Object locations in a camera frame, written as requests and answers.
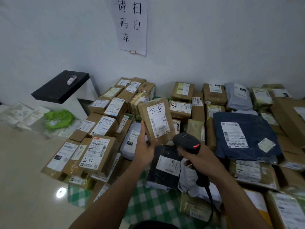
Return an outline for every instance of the white wall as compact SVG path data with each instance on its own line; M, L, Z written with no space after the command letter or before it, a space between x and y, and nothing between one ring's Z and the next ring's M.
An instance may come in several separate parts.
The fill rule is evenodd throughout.
M0 0L0 101L32 105L63 70L101 92L142 77L169 97L175 81L283 83L303 97L305 0L149 0L147 56L117 49L108 0Z

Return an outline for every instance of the floor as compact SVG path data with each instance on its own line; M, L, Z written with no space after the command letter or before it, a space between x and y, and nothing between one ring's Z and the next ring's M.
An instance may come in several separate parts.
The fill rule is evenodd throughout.
M66 184L40 173L64 140L0 124L0 228L68 228L84 211L56 197Z

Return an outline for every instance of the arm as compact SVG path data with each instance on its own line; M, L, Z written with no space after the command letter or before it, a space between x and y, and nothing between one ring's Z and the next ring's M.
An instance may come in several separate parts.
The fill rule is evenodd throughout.
M84 211L69 229L119 228L137 181L154 157L157 143L153 141L151 146L146 145L145 127L142 121L133 162L118 181Z
M181 148L178 148L178 151L180 155L188 159L186 161L188 164L192 163L199 172L207 175L216 185L233 228L271 228L246 192L206 145L201 145L197 155L190 154Z

